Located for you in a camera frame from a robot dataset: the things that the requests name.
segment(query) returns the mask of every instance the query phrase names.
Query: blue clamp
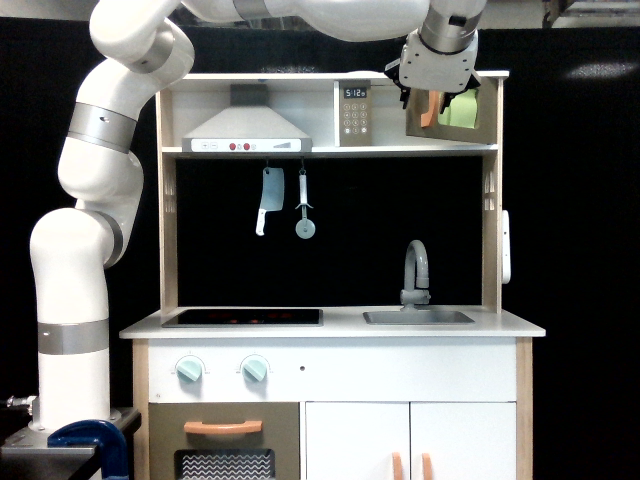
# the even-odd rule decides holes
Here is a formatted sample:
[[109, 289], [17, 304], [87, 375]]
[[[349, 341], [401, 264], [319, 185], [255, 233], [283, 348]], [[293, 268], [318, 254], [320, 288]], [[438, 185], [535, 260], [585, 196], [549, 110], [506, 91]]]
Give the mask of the blue clamp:
[[96, 445], [100, 449], [103, 480], [129, 480], [127, 441], [118, 427], [105, 420], [70, 423], [47, 439], [48, 447]]

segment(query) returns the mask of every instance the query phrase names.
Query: white cabinet door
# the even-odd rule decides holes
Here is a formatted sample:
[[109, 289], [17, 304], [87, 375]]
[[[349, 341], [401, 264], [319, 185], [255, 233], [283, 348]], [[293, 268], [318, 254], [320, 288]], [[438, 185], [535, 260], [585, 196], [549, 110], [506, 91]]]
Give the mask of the white cabinet door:
[[411, 479], [515, 480], [515, 403], [412, 403]]
[[393, 480], [393, 453], [409, 480], [408, 403], [306, 405], [307, 480]]

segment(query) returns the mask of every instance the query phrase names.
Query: knob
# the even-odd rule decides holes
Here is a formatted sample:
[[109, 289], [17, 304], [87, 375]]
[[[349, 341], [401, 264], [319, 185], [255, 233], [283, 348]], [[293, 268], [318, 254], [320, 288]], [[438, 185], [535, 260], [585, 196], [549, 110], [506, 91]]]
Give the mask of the knob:
[[261, 382], [267, 376], [267, 361], [260, 355], [250, 355], [240, 365], [242, 375], [250, 382]]
[[176, 366], [178, 378], [185, 383], [193, 383], [202, 375], [202, 363], [197, 357], [184, 357]]

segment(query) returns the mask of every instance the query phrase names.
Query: gray faucet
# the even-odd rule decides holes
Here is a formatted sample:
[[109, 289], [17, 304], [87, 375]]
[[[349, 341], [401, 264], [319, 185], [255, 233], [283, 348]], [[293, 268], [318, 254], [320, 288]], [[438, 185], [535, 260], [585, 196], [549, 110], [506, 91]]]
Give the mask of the gray faucet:
[[402, 310], [415, 310], [416, 305], [428, 305], [429, 262], [427, 250], [420, 240], [414, 240], [407, 248], [404, 258], [404, 289], [400, 292]]

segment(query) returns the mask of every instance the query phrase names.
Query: black induction cooktop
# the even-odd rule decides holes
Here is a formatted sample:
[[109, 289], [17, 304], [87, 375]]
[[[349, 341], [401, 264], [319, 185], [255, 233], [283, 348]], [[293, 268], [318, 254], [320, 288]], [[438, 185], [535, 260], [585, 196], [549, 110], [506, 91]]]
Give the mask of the black induction cooktop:
[[318, 308], [194, 308], [185, 310], [163, 327], [320, 326]]

